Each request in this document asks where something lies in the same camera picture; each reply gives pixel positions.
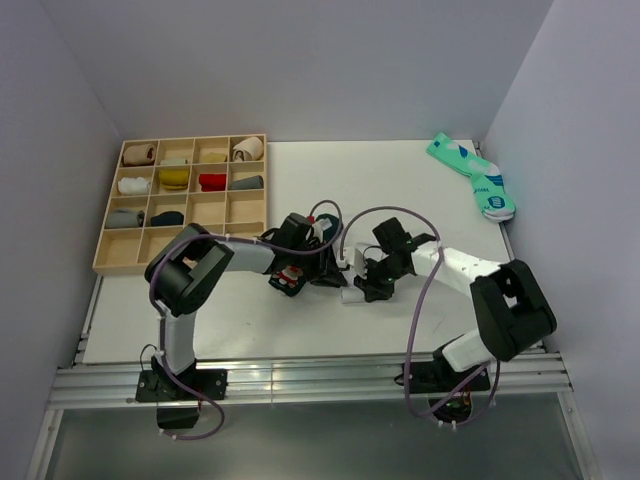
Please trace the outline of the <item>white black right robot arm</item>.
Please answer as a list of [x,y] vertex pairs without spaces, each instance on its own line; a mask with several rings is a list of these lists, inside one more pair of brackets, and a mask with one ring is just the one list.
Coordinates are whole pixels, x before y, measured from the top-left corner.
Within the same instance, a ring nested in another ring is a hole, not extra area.
[[367,257],[364,247],[341,252],[338,264],[355,272],[353,287],[359,291],[344,293],[345,303],[386,301],[406,275],[438,281],[472,302],[476,327],[434,353],[433,378],[441,388],[455,389],[470,368],[508,362],[556,331],[555,315],[525,262],[500,263],[443,247],[434,235],[412,236],[397,218],[373,233],[381,259]]

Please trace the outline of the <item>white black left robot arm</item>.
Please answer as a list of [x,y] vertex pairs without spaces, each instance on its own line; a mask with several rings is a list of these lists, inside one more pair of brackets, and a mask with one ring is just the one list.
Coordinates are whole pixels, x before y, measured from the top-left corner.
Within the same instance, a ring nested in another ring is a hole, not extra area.
[[338,216],[297,213],[252,239],[215,235],[197,223],[184,227],[144,272],[150,302],[160,315],[155,355],[163,369],[159,388],[172,399],[183,399],[193,391],[196,312],[223,273],[265,275],[272,288],[288,297],[298,295],[307,284],[345,286],[333,249],[341,230]]

